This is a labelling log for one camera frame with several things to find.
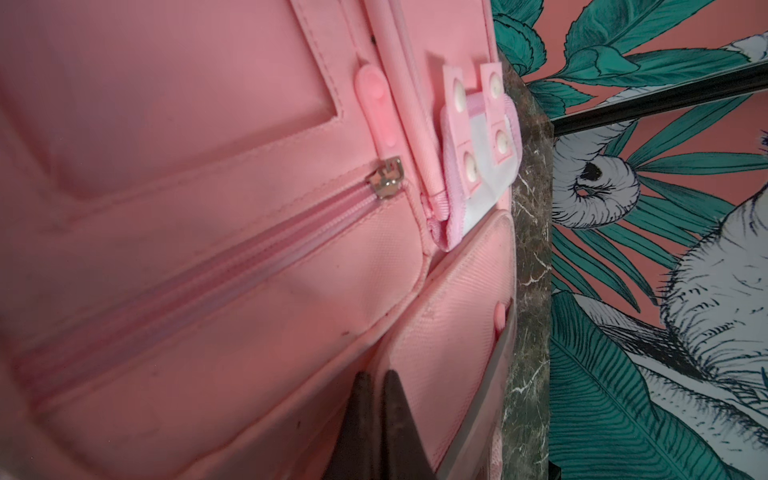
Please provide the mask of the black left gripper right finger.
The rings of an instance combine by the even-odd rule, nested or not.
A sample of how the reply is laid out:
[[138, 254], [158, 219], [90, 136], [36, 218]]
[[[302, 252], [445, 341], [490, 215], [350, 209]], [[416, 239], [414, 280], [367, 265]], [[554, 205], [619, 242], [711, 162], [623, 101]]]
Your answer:
[[398, 373], [386, 372], [382, 391], [382, 478], [435, 480]]

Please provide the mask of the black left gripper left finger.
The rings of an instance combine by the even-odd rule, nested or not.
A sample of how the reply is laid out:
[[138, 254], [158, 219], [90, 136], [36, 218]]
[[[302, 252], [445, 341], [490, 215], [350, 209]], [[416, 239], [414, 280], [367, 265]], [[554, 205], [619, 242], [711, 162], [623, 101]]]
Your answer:
[[323, 480], [374, 478], [374, 388], [371, 375], [356, 374], [341, 429]]

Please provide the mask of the pink student backpack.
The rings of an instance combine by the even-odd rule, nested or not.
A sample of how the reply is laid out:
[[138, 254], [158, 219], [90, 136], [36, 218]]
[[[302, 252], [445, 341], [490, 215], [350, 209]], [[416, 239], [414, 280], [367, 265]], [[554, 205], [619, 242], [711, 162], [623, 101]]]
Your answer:
[[1, 475], [322, 479], [398, 373], [501, 475], [522, 160], [487, 1], [5, 1]]

